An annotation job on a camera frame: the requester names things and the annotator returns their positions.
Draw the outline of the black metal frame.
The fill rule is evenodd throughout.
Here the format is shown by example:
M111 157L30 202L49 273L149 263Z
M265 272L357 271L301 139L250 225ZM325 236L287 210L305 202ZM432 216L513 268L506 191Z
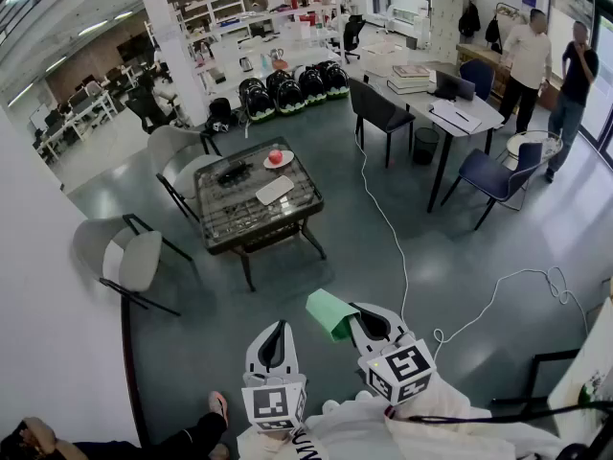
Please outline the black metal frame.
M579 349L567 350L562 352L537 354L532 358L528 379L523 389L523 394L516 398L492 399L492 405L524 405L525 409L530 409L534 405L542 405L547 401L546 397L536 397L534 388L536 385L539 367L542 363L553 361L572 360L577 357Z

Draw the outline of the person's white jacket torso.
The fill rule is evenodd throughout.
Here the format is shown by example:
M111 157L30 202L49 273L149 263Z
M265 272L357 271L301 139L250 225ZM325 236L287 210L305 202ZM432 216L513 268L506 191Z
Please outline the person's white jacket torso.
M390 420L377 399L336 405L307 421L296 460L556 460L564 443L523 423L421 425Z

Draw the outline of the person's left forearm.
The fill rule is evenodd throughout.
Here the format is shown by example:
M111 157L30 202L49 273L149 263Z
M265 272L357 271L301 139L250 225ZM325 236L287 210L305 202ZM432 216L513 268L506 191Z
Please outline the person's left forearm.
M328 452L307 428L283 438L259 433L251 426L237 438L239 460L329 460Z

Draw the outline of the white plate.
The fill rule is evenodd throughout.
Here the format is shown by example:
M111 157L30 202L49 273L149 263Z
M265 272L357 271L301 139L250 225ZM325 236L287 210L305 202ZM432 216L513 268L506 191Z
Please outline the white plate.
M270 170L274 170L274 169L279 169L282 168L286 165L288 165L289 163L291 163L295 157L294 152L291 150L282 150L282 152L284 153L284 161L280 164L280 165L271 165L268 161L267 161L267 156L264 158L263 160L263 166L266 169L270 169Z

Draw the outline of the white paper pad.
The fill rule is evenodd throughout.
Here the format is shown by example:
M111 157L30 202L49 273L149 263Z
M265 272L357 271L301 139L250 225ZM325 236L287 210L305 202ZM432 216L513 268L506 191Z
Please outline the white paper pad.
M429 112L467 134L472 133L482 123L478 118L469 115L457 108L454 103L446 100L436 100L431 103Z

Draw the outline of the black remote handset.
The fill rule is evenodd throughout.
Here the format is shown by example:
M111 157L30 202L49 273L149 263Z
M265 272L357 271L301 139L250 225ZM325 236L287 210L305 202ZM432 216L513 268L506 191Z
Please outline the black remote handset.
M228 184L234 182L237 178L241 177L249 165L243 161L235 161L232 162L224 171L222 171L217 177L216 181L219 184Z

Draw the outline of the white office desks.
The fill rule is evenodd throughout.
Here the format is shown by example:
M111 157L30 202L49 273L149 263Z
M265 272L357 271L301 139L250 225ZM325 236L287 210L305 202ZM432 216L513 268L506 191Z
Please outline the white office desks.
M99 124L103 115L112 121L113 115L119 113L109 93L104 89L98 94L88 95L87 90L82 88L67 104L67 113L62 113L58 108L53 109L45 118L47 128L44 131L36 131L33 147L43 159L50 155L56 160L59 159L53 145L65 134L69 136L70 143L73 143L76 137L84 141L86 131Z

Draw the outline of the dark blue chair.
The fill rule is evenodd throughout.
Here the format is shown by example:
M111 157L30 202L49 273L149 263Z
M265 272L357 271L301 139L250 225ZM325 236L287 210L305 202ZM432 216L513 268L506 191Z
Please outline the dark blue chair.
M541 143L521 144L517 165L511 170L483 151L474 149L459 168L458 176L443 197L441 205L449 200L461 181L487 195L486 210L474 227L477 231L495 204L506 203L524 187L540 166L541 158Z
M480 59L471 59L463 63L460 68L460 77L470 81L475 86L475 94L483 101L487 101L491 93L495 70Z

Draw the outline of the black hanging backpack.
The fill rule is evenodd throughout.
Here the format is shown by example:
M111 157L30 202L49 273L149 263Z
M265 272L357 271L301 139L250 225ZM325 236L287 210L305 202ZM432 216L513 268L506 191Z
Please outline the black hanging backpack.
M459 19L458 30L463 37L474 37L481 30L478 9L472 1L468 2L464 13Z

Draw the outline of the grey chair black frame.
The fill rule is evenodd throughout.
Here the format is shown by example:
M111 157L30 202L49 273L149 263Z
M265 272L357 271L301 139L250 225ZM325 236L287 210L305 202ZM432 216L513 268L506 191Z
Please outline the grey chair black frame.
M122 248L116 280L104 275L106 250L112 243ZM75 255L93 279L143 309L153 306L174 316L180 313L146 298L162 261L162 248L192 262L193 258L134 214L87 219L73 237Z
M171 160L181 151L199 147L202 153L195 157L170 182L164 172ZM148 153L151 157L155 176L179 211L185 218L198 220L193 206L196 198L194 174L201 168L222 159L220 150L212 137L202 131L179 128L177 126L160 126L149 135Z

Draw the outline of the brown cover book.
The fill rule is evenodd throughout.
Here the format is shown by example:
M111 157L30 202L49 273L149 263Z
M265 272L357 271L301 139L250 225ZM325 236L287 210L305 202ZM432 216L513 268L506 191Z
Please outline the brown cover book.
M403 79L429 78L430 70L419 64L394 65L393 72Z

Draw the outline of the dark grey chair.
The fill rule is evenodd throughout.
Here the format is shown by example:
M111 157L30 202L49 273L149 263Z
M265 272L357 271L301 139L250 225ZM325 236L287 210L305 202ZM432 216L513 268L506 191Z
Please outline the dark grey chair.
M365 123L368 122L386 134L385 168L391 159L392 134L409 128L409 139L413 135L416 117L406 108L402 109L378 93L367 81L349 78L352 110L356 115L355 136L359 147L364 149Z

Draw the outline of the dark grey laptop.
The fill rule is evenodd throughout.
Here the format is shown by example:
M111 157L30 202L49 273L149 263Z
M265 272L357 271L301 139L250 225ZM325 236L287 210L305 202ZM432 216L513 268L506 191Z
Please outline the dark grey laptop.
M475 96L475 84L460 77L437 71L434 95L439 99L449 101L455 101L458 98L472 101Z

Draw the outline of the white locker cabinet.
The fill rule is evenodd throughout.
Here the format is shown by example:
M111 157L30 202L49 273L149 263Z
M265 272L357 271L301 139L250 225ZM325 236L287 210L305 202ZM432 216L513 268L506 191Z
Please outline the white locker cabinet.
M456 63L464 6L465 0L430 0L430 49L440 61Z

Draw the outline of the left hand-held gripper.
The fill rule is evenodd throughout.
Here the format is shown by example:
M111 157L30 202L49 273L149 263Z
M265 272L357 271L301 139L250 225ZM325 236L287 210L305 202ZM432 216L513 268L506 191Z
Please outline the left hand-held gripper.
M245 386L241 389L248 420L258 432L293 431L303 423L307 402L304 374L274 376L261 373L283 366L298 372L291 326L276 322L265 328L246 352Z

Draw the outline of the black office chair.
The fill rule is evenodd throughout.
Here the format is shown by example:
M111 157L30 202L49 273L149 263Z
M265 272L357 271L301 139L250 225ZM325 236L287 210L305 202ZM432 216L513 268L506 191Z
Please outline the black office chair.
M366 21L362 15L351 15L345 24L343 32L343 46L345 50L345 60L349 62L349 57L360 58L355 51L359 47L359 34L365 26Z
M173 112L167 116L153 99L147 99L141 94L138 80L137 85L128 91L128 100L125 102L125 106L140 119L141 127L147 134L151 134L155 129L162 126L188 126L179 109L178 95Z

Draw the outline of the black and green backpack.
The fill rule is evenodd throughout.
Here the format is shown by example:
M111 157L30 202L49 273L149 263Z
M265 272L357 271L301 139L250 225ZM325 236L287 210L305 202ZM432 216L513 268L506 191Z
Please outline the black and green backpack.
M252 123L266 121L275 115L274 102L260 79L243 80L238 87L238 95L244 112Z
M275 70L266 78L266 88L269 93L278 88L283 82L291 80L292 77L285 70Z
M297 82L306 105L320 104L327 99L327 92L320 72L314 66L301 71Z
M329 99L340 99L349 95L349 76L337 62L322 61L317 64L317 69Z
M301 112L306 103L299 84L295 80L284 80L277 88L275 104L277 112L284 116Z

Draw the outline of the wooden cabinet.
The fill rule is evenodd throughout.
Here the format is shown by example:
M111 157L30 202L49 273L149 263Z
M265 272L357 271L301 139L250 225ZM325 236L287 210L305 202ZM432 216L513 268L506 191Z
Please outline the wooden cabinet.
M490 96L501 100L509 77L509 70L503 68L500 64L501 55L476 44L458 44L456 50L458 71L463 63L475 58L487 63L495 70L495 79Z

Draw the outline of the black floor bag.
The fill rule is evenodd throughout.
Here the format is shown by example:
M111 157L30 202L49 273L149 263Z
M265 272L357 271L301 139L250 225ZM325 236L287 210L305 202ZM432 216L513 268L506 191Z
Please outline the black floor bag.
M236 116L228 99L221 97L209 104L209 117L204 131L210 135L226 133L236 123Z

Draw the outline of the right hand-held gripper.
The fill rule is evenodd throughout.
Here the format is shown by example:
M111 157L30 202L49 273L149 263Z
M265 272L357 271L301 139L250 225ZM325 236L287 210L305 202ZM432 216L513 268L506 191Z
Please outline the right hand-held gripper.
M358 365L366 384L389 405L400 405L425 391L437 371L425 341L395 343L407 334L396 313L368 303L352 306L359 313L349 318L350 330L353 344L362 355ZM374 352L375 348L384 349Z

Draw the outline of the person's right forearm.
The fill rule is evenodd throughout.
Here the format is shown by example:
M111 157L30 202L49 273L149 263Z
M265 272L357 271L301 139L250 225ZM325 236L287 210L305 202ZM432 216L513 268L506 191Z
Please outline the person's right forearm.
M395 406L386 415L395 421L406 421L416 415L459 419L491 418L489 410L473 407L466 395L447 383L439 374L431 376L424 391Z

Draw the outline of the green cup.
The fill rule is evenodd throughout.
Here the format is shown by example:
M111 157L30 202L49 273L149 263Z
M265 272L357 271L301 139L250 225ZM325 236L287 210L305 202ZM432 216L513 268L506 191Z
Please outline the green cup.
M359 310L320 288L306 300L306 310L334 342L352 337L350 318Z

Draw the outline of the black mesh wastebasket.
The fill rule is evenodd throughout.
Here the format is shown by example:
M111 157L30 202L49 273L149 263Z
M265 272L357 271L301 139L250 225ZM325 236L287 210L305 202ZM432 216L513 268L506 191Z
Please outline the black mesh wastebasket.
M413 161L418 165L430 165L436 153L440 136L431 127L420 127L415 131Z

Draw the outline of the white rectangular tray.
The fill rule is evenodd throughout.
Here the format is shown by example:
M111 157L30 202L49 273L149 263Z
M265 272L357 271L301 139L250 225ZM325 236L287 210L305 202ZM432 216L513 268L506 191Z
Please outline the white rectangular tray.
M285 196L294 189L294 183L287 176L282 175L256 191L257 200L264 206Z

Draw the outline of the long grey desk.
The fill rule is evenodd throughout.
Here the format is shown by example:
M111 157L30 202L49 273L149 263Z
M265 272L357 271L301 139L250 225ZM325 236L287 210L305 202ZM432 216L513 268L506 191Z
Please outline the long grey desk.
M390 101L398 104L404 103L404 108L408 112L416 116L421 116L443 132L441 156L427 205L427 213L430 214L439 195L452 143L458 138L486 134L484 152L489 154L493 132L497 127L502 125L503 116L494 107L479 97L475 97L472 101L458 99L455 102L455 107L460 112L466 112L469 116L481 122L472 132L467 133L446 120L432 114L430 111L430 104L434 102L435 98L428 95L426 92L398 95L389 88L387 80L383 77L379 77L371 72L364 72L363 76L369 79L369 83L372 86L380 86L380 93Z

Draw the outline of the white storage crate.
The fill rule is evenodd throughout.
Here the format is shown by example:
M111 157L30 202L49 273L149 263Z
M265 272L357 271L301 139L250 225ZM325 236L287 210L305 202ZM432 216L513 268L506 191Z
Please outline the white storage crate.
M388 77L394 66L406 65L409 50L390 41L381 41L360 48L361 68L379 77Z

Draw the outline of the glass-top rattan table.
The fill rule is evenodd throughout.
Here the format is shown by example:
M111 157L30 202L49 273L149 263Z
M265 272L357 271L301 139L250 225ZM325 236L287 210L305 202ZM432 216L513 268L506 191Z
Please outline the glass-top rattan table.
M279 169L266 169L263 160L271 150L291 150L294 159ZM216 179L232 162L243 160L249 167L234 182L219 184ZM294 189L268 206L256 198L256 191L285 175ZM309 241L324 260L323 246L307 227L310 217L320 213L325 201L302 161L283 136L243 149L199 169L193 180L204 246L212 255L232 252L239 256L250 290L250 255L294 236Z

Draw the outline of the round glass side table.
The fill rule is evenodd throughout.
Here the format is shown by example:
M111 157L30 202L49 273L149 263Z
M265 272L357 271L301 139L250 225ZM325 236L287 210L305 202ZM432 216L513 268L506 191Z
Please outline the round glass side table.
M543 130L525 131L513 135L506 144L506 149L497 157L502 160L502 164L514 171L518 164L518 154L520 146L523 144L540 144L541 160L540 165L547 163L551 158L557 156L562 150L563 142L558 135Z

